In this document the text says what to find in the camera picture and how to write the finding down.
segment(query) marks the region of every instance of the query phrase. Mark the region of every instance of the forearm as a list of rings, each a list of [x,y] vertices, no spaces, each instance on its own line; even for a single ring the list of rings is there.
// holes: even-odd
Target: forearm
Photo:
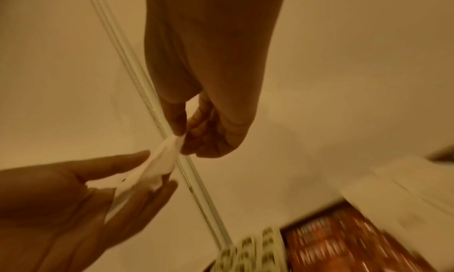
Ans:
[[[238,123],[255,116],[282,0],[147,0],[148,21],[178,35],[190,73]]]

